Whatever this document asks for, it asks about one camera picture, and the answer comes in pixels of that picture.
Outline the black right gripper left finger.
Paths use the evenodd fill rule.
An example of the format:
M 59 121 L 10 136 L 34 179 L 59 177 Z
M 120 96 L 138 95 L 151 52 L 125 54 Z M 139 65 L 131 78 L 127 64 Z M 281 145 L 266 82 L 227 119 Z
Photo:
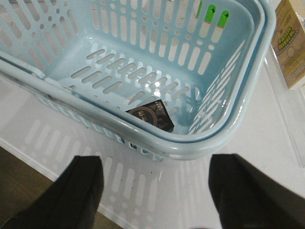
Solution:
M 99 156 L 75 156 L 55 182 L 3 229 L 91 229 L 104 188 Z

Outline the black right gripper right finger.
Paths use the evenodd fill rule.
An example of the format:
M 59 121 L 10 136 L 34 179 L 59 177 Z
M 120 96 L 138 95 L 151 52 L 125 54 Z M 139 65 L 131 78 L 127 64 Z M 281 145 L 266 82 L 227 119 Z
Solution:
M 305 227 L 305 199 L 238 154 L 212 155 L 208 185 L 224 229 Z

